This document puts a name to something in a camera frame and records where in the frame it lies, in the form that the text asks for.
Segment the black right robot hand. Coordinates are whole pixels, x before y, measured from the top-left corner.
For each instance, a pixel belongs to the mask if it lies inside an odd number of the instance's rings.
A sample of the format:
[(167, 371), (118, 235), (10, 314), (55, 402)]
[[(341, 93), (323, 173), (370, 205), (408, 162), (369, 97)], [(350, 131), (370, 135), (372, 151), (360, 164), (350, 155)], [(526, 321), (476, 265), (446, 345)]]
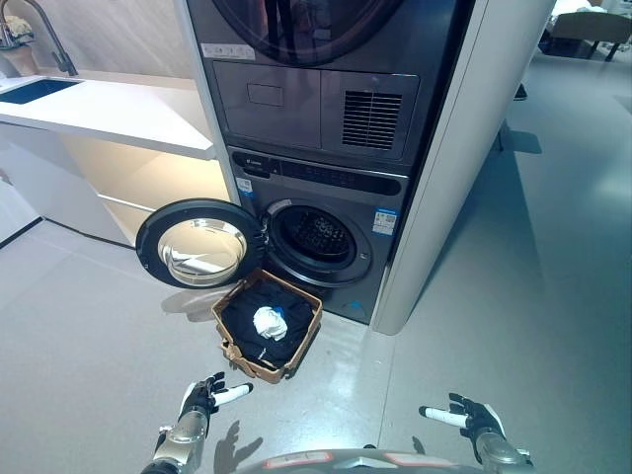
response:
[(492, 433), (506, 439), (503, 423), (489, 404), (475, 402), (458, 393), (448, 394), (447, 410), (422, 405), (419, 414), (426, 419), (456, 427), (462, 436), (475, 442), (483, 433)]

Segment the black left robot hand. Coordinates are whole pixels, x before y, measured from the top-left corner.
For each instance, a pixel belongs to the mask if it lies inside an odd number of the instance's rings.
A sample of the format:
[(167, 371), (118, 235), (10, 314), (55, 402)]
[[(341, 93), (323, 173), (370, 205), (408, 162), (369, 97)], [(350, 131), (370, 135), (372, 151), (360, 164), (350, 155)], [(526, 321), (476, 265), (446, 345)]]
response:
[(220, 406), (238, 400), (253, 390), (254, 385), (251, 382), (227, 387), (225, 372), (216, 372), (204, 380), (193, 382), (188, 387), (181, 403), (178, 419), (188, 412), (198, 411), (209, 420)]

